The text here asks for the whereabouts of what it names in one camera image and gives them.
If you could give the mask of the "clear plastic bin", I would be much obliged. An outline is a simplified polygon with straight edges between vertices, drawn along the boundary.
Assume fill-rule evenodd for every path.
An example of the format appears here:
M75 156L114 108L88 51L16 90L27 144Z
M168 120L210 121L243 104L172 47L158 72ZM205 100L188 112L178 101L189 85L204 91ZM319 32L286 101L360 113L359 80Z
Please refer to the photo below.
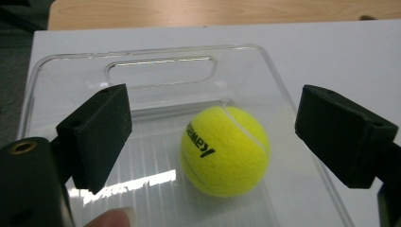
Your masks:
M19 136L54 138L68 114L116 84L129 91L131 136L100 192L69 189L77 225L130 206L136 227L354 227L326 169L295 133L268 52L255 44L44 57L28 77ZM185 126L217 105L252 114L270 141L262 182L239 197L205 195L180 165Z

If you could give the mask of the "wooden table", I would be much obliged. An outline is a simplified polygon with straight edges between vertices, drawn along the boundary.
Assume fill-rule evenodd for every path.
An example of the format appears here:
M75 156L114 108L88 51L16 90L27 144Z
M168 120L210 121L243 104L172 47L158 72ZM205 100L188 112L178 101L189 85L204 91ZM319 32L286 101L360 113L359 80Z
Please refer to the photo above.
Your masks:
M401 0L55 0L50 30L401 19Z

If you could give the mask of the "yellow tennis ball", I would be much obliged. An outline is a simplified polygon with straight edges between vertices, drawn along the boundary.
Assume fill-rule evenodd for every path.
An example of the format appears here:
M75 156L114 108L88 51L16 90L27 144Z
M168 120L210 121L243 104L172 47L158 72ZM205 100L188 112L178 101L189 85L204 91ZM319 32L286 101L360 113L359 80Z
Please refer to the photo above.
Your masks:
M234 106L211 107L187 124L180 161L188 180L203 193L235 197L254 189L270 161L264 128Z

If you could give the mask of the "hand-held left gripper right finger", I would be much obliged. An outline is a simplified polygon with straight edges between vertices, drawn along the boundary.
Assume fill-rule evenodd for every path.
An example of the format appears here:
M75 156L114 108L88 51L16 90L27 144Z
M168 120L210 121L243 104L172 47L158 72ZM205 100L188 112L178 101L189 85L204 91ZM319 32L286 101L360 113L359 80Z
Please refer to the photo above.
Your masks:
M304 86L295 132L346 186L368 188L379 178L401 189L398 127L345 96Z

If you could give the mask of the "white board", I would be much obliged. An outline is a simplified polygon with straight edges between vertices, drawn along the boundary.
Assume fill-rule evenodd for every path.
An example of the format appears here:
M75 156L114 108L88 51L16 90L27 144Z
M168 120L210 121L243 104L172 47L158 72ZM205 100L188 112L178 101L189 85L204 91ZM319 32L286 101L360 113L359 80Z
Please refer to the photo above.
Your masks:
M244 44L268 52L295 112L305 85L322 86L396 124L401 145L401 20L42 31L29 74L50 55ZM323 167L354 227L378 227L378 186L350 189Z

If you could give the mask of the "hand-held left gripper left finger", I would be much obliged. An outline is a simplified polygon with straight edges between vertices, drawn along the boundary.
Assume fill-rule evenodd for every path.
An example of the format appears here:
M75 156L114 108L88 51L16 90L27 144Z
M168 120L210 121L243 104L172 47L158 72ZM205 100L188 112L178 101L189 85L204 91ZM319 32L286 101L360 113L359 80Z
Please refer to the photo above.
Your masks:
M62 183L99 192L132 132L127 86L103 89L56 127L51 142Z

